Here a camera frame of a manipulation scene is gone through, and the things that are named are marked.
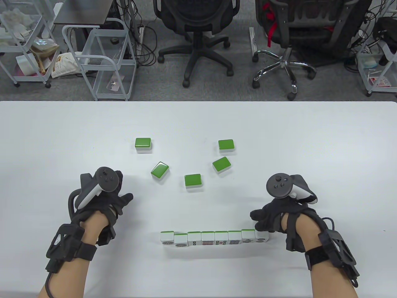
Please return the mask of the person's left hand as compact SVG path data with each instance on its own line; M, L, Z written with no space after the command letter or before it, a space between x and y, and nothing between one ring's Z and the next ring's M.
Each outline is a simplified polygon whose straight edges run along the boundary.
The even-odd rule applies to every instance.
M108 225L102 228L96 244L104 246L115 238L114 225L123 214L123 207L133 200L132 193L120 195L123 174L120 170L100 167L94 175L80 175L80 189L69 195L69 217L73 224L85 222L96 211L102 213L108 220Z

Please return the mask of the person's right hand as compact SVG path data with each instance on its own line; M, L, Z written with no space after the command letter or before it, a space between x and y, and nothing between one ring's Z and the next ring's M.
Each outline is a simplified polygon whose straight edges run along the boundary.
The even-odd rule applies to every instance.
M307 204L297 203L290 197L275 198L262 209L250 212L250 218L256 221L255 230L286 234L286 249L301 253L306 252L306 248L303 243L304 233L298 231L298 221L306 217L318 230L316 235L327 228L314 209Z

